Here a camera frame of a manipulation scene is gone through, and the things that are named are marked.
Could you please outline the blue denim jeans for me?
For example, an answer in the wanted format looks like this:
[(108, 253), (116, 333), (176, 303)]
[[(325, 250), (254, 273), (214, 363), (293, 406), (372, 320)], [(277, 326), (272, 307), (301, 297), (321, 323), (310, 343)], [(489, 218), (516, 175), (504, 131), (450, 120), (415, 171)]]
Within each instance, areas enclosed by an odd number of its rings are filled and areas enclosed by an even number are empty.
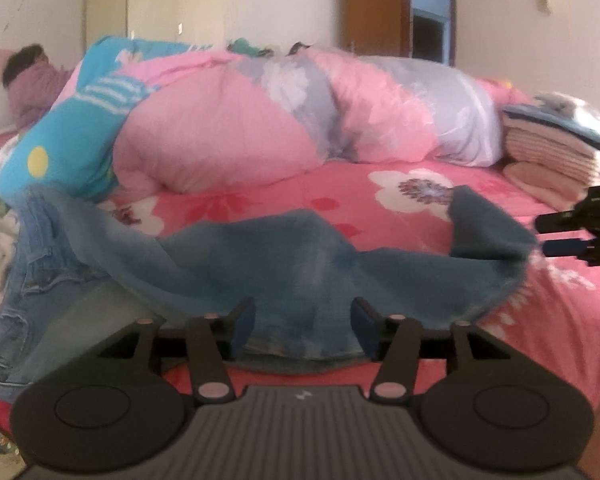
[(350, 307), (441, 330), (475, 321), (524, 280), (534, 236), (466, 186), (451, 196), (445, 255), (359, 250), (309, 210), (234, 223), (199, 222), (155, 238), (95, 205), (34, 186), (0, 307), (0, 400), (141, 318), (182, 326), (239, 301), (256, 304), (247, 363), (302, 370), (358, 358)]

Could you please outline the stack of folded pink clothes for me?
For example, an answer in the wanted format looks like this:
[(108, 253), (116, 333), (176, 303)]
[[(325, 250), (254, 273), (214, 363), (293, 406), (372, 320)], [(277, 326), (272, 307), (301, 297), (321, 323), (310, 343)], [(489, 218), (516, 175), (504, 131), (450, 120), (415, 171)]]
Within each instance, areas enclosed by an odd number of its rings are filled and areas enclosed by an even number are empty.
[(517, 90), (502, 107), (504, 177), (557, 211), (600, 185), (600, 112), (557, 91), (529, 98)]

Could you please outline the red floral bed blanket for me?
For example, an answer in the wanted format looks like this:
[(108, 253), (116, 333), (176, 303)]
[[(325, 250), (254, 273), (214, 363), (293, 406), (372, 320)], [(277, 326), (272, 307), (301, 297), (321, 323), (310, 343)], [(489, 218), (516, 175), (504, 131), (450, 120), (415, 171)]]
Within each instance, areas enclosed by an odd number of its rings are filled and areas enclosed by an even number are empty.
[[(467, 184), (525, 226), (546, 211), (495, 170), (422, 165), (329, 164), (264, 188), (226, 194), (161, 192), (124, 209), (147, 234), (169, 235), (199, 221), (233, 222), (297, 207), (315, 211), (358, 249), (394, 247), (442, 254), (451, 246), (449, 201)], [(491, 335), (568, 380), (600, 405), (600, 268), (535, 252), (527, 278), (481, 321)]]

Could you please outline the pink floral duvet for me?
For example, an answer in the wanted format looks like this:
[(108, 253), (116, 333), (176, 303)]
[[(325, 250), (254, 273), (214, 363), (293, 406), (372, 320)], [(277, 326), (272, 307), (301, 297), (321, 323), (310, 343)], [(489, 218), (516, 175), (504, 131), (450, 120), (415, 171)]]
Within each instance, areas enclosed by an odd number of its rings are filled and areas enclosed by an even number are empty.
[(114, 141), (117, 194), (127, 200), (270, 184), (335, 159), (489, 167), (503, 155), (503, 107), (526, 99), (436, 62), (317, 48), (275, 58), (187, 53), (129, 74), (151, 94)]

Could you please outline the brown wooden door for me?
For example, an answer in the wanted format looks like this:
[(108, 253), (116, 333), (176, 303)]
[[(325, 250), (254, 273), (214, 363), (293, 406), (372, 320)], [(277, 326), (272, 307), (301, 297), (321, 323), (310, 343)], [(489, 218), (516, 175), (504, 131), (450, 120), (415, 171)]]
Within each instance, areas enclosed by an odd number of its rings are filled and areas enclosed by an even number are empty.
[(341, 0), (339, 42), (362, 55), (411, 54), (411, 0)]

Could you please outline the person in purple top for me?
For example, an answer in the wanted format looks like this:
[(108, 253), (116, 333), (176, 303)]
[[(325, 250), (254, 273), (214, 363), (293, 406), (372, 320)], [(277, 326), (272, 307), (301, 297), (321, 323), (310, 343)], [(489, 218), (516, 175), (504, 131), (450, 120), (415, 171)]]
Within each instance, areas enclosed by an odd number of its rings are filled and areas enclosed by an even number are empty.
[(19, 130), (31, 128), (48, 113), (72, 73), (53, 65), (40, 44), (23, 47), (8, 58), (2, 84)]

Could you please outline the cream wardrobe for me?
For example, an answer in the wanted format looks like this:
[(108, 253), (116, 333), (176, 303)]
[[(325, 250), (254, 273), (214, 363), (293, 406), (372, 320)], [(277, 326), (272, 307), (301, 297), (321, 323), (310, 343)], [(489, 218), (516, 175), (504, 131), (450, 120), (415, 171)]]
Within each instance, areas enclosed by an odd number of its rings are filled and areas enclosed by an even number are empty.
[(103, 36), (217, 47), (226, 0), (85, 0), (84, 47)]

